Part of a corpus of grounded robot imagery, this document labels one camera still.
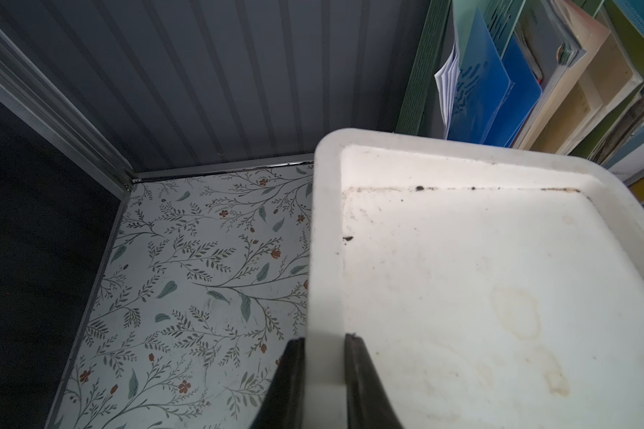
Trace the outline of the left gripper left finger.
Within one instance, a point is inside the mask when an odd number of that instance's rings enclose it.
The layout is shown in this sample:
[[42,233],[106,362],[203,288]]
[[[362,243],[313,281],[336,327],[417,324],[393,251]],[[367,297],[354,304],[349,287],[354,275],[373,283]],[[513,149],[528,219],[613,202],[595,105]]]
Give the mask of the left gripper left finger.
[[288,341],[250,429],[301,428],[304,377],[305,339]]

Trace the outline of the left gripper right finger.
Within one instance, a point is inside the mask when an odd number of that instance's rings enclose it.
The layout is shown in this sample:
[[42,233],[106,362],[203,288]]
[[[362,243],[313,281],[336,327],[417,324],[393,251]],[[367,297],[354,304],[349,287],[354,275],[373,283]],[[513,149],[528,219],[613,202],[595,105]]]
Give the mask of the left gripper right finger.
[[403,428],[365,341],[355,334],[345,336],[345,384],[349,428]]

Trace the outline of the white drawer cabinet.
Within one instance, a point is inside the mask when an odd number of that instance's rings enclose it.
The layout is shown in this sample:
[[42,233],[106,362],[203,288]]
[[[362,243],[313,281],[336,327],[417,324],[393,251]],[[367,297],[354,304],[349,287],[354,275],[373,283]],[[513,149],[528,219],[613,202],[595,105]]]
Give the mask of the white drawer cabinet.
[[644,428],[644,209],[575,157],[344,129],[317,146],[303,424],[366,343],[406,428]]

